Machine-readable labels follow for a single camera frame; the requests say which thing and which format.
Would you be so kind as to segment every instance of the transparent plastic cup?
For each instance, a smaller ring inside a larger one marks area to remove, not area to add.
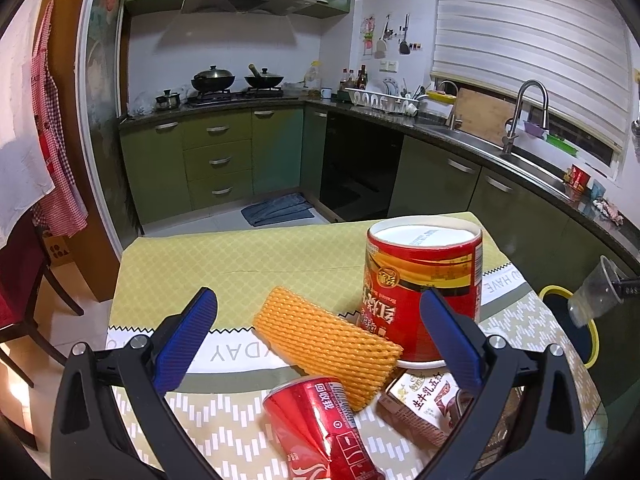
[[[626,276],[606,256],[600,257],[595,269],[568,300],[569,316],[574,325],[581,327],[591,319],[602,316],[623,302],[613,284]]]

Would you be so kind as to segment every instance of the black countertop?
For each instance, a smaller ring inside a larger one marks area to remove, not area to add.
[[[552,193],[546,187],[541,186],[535,179],[527,178],[526,175],[514,171],[508,162],[496,160],[494,156],[488,153],[473,149],[471,146],[447,136],[442,128],[433,128],[428,125],[418,124],[414,118],[385,114],[370,108],[326,99],[284,97],[226,102],[197,108],[181,106],[175,110],[155,112],[151,115],[138,118],[127,118],[120,123],[120,131],[121,134],[126,134],[127,131],[138,129],[141,126],[161,124],[167,121],[174,121],[181,117],[193,117],[197,114],[211,112],[304,105],[311,105],[315,108],[322,108],[325,111],[332,111],[387,126],[406,135],[415,137],[416,139],[427,141],[430,144],[434,144],[459,156],[463,156],[471,162],[480,164],[489,170],[503,175],[562,210],[570,218],[599,238],[607,247],[616,253],[633,272],[640,274],[640,230],[629,220],[625,219],[623,225],[618,227],[606,218],[603,218],[600,212],[591,205],[587,197],[582,197],[578,202],[572,202],[567,198]]]

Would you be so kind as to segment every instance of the dish rack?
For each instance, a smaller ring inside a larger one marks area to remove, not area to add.
[[[364,106],[380,110],[388,114],[404,114],[409,104],[418,107],[418,100],[397,95],[370,92],[357,88],[347,88],[351,102],[357,106]]]

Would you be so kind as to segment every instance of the sink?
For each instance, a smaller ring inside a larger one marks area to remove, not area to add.
[[[480,137],[461,132],[460,130],[449,130],[445,126],[416,124],[415,128],[427,134],[435,134],[439,137],[448,137],[449,139],[456,140],[458,143],[472,151],[488,155],[489,158],[492,158],[496,163],[508,168],[514,173],[518,173],[521,176],[536,182],[551,193],[558,194],[561,197],[570,200],[566,194],[565,183],[562,179],[556,177],[547,170],[540,168],[537,164],[534,164],[517,153],[512,152],[505,155],[502,153],[502,147],[497,144],[481,139]]]

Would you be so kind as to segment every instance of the black dishwasher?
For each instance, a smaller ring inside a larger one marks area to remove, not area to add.
[[[346,221],[386,218],[403,138],[391,128],[329,114],[320,202]]]

